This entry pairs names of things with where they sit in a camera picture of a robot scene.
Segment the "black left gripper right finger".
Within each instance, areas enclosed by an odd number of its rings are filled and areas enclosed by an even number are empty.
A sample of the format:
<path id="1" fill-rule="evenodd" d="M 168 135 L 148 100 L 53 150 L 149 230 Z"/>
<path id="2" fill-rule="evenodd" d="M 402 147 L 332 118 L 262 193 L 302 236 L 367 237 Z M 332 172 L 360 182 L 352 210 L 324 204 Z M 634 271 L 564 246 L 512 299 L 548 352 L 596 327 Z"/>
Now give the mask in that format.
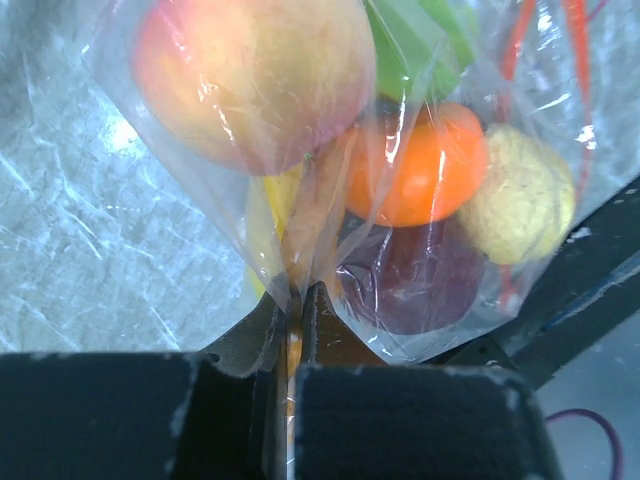
<path id="1" fill-rule="evenodd" d="M 303 304 L 295 376 L 297 479 L 389 476 L 390 396 L 385 367 L 334 311 L 324 285 Z"/>

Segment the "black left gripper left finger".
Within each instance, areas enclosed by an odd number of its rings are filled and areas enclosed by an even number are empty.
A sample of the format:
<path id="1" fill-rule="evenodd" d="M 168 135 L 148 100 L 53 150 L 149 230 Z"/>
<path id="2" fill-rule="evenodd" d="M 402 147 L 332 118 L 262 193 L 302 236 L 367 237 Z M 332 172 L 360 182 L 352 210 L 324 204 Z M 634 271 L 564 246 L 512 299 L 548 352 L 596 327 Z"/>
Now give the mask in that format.
<path id="1" fill-rule="evenodd" d="M 280 307 L 269 294 L 201 350 L 219 372 L 251 380 L 248 465 L 268 479 L 287 477 L 287 352 L 295 299 Z"/>

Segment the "clear zip top bag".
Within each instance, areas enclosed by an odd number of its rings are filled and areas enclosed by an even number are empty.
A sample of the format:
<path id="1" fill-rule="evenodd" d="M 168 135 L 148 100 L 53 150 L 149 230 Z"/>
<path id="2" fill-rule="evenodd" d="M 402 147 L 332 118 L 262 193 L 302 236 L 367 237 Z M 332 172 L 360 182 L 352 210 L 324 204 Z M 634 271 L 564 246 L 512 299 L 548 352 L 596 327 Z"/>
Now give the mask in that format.
<path id="1" fill-rule="evenodd" d="M 587 197 L 598 1 L 88 1 L 83 57 L 241 255 L 383 361 L 512 320 Z"/>

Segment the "yellow fake lemon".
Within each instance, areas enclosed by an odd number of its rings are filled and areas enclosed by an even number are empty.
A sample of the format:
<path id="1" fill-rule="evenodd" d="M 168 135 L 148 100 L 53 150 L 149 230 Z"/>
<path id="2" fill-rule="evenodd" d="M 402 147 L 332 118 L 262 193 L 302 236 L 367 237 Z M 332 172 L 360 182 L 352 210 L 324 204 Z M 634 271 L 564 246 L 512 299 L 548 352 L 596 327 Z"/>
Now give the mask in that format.
<path id="1" fill-rule="evenodd" d="M 576 194 L 567 162 L 549 145 L 507 124 L 486 132 L 485 179 L 458 211 L 473 245 L 498 265 L 550 256 L 573 221 Z"/>

